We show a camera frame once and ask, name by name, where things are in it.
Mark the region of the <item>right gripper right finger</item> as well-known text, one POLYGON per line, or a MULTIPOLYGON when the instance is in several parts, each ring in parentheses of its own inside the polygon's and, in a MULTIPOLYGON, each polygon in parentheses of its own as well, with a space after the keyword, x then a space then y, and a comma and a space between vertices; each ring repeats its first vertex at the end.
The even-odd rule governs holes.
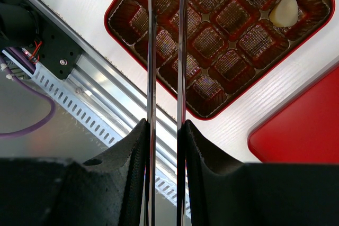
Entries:
POLYGON ((184 124, 193 225, 338 225, 338 166, 241 162, 184 124))

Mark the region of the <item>metal tongs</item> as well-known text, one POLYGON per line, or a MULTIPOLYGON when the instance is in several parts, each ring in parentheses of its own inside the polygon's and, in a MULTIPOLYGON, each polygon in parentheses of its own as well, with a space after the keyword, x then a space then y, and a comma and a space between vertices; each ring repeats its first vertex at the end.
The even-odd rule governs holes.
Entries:
POLYGON ((156 36, 157 0, 148 0, 148 58, 147 58, 147 122, 149 127, 149 155, 146 160, 146 187, 144 224, 155 225, 155 176, 156 176, 156 111, 162 111, 170 120, 177 121, 176 145, 176 224, 186 224, 186 166, 183 124, 186 120, 186 58, 187 58, 187 0, 180 0, 179 8, 179 50, 177 96, 160 90, 160 108, 156 107, 156 36))

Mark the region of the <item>white heart chocolate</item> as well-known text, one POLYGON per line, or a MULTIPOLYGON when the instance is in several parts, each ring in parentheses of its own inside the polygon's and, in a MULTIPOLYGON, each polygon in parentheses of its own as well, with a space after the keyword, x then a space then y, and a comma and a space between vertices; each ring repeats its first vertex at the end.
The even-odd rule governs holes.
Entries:
POLYGON ((281 0, 269 15, 270 21, 277 28, 294 26, 298 21, 299 11, 296 0, 281 0))

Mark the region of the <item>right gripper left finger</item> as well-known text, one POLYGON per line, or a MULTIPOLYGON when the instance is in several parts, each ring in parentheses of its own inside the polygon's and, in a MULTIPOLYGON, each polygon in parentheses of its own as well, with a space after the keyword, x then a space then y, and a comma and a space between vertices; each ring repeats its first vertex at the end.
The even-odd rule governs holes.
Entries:
POLYGON ((138 225, 147 121, 84 163, 1 159, 1 225, 138 225))

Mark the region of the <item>red box lid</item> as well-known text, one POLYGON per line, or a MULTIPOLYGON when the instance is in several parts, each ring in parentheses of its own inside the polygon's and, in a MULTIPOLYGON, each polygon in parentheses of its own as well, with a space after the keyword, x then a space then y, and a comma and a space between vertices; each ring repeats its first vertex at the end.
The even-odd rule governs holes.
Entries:
POLYGON ((262 162, 338 164, 338 69, 264 122, 247 144, 262 162))

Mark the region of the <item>red chocolate box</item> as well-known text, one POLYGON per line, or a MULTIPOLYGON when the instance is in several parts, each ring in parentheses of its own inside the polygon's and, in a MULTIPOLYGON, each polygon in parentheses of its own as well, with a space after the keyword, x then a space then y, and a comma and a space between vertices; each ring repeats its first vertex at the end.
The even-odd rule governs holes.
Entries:
MULTIPOLYGON (((186 104, 198 119, 220 114, 258 79, 332 18, 335 0, 296 0, 298 19, 278 27, 269 18, 283 0, 188 0, 186 104)), ((156 70, 177 97, 180 0, 157 1, 156 70)), ((113 0, 104 25, 147 69, 148 0, 113 0)))

